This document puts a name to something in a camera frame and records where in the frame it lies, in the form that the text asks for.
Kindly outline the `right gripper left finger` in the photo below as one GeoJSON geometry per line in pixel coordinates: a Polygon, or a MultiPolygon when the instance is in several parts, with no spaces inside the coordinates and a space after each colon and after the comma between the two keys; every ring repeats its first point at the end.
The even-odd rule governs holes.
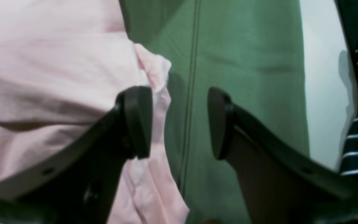
{"type": "Polygon", "coordinates": [[[79,139],[0,181],[0,224],[105,224],[121,170],[150,155],[153,94],[133,86],[79,139]]]}

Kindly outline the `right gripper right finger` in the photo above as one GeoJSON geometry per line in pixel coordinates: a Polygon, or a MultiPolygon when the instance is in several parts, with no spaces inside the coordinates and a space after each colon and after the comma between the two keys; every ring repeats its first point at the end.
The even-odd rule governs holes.
{"type": "Polygon", "coordinates": [[[208,91],[213,155],[235,170],[253,224],[358,224],[358,183],[277,138],[217,87],[208,91]]]}

